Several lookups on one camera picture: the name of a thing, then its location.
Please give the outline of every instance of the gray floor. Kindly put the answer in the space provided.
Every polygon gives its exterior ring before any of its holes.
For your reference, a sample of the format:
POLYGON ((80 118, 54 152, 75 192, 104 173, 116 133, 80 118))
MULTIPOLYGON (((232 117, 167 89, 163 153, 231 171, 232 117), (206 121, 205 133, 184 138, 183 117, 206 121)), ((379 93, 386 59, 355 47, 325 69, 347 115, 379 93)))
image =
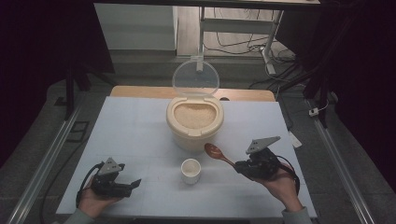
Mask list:
MULTIPOLYGON (((187 58, 175 55, 149 52, 136 54, 135 52, 111 51, 116 74, 109 75, 122 85, 140 86, 171 86, 172 75, 179 64, 187 58)), ((230 89, 247 89, 256 81, 268 80, 265 83, 255 85, 253 89, 267 89, 273 82, 263 72, 262 59, 244 57, 206 57, 213 64, 220 76, 220 87, 230 89)), ((276 71, 281 72, 288 65, 276 64, 276 71)), ((89 75, 92 88, 87 92, 87 99, 83 105, 77 121, 88 121, 88 130, 83 138, 87 138, 94 126, 101 106, 111 91, 111 86, 89 75)), ((355 208, 344 189, 339 175, 325 144, 323 143, 314 119, 307 114, 309 106, 302 96, 302 85, 291 88, 281 94, 276 94, 285 121, 291 131, 303 143, 296 149, 296 154, 302 166, 304 178, 316 211, 318 213, 317 223, 361 223, 356 215, 355 208)), ((64 106, 57 106, 55 102, 59 97, 64 97, 64 82, 52 85, 48 91, 48 99, 41 113, 32 125, 30 131, 24 136, 14 154, 0 170, 0 223, 6 223, 14 206, 25 190, 36 167, 40 163, 46 150, 49 148, 55 134, 60 129, 64 119, 64 106)), ((376 223, 396 223, 396 195, 389 187, 385 179, 378 172, 370 158, 361 148, 359 143, 350 134, 347 128, 337 118, 333 111, 333 101, 326 108, 328 112, 328 130, 339 148, 346 165, 359 187, 364 200, 367 202, 376 223)), ((70 133, 69 140, 79 139, 77 133, 70 133)), ((53 220, 63 221, 66 217, 55 215, 56 208, 61 201, 64 190, 78 164, 78 158, 84 146, 73 151, 79 145, 72 141, 66 141, 62 151, 55 162, 49 177, 34 205, 26 218, 25 223, 39 223, 40 204, 44 200, 45 191, 50 182, 56 176, 58 178, 51 186, 45 198, 43 209, 46 223, 53 220), (71 160, 63 167, 69 156, 71 160)), ((179 220, 132 220, 123 218, 101 217, 97 223, 181 223, 179 220)), ((282 223, 278 219, 253 221, 254 223, 282 223)), ((232 223, 231 221, 213 221, 213 223, 232 223)))

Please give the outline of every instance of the transparent lid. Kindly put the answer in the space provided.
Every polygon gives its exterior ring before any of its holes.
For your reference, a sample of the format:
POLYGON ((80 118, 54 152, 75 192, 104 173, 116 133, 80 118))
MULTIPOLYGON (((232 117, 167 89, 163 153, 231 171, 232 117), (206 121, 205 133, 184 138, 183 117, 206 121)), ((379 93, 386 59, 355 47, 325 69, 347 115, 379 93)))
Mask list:
POLYGON ((176 69, 172 84, 179 94, 213 95, 219 89, 219 74, 205 61, 190 60, 176 69))

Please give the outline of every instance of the white wall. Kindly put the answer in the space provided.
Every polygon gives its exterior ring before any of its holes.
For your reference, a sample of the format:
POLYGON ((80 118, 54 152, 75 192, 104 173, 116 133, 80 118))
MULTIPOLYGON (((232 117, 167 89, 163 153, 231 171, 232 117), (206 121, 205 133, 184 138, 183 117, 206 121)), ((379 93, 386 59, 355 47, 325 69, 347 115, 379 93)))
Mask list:
POLYGON ((176 49, 177 7, 94 5, 109 49, 176 49))

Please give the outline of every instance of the white power adapter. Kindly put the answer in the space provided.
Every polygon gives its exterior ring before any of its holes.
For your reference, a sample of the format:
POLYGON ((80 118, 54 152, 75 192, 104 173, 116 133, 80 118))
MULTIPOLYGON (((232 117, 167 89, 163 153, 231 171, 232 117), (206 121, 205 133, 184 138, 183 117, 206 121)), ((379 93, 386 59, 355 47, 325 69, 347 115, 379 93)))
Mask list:
POLYGON ((317 107, 309 110, 309 116, 314 117, 319 114, 319 110, 317 107))

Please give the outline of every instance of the sleeve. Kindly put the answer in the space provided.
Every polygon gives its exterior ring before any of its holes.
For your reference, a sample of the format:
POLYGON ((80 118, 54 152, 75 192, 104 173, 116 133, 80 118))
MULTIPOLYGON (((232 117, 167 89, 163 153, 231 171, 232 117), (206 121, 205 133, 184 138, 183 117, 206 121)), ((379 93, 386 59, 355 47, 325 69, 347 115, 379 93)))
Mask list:
POLYGON ((77 208, 75 213, 73 213, 73 215, 70 216, 64 224, 91 224, 93 222, 93 218, 89 217, 77 208))
POLYGON ((283 210, 282 216, 285 220, 285 224, 312 224, 311 218, 308 215, 308 209, 306 209, 306 207, 304 207, 301 211, 293 213, 283 210))

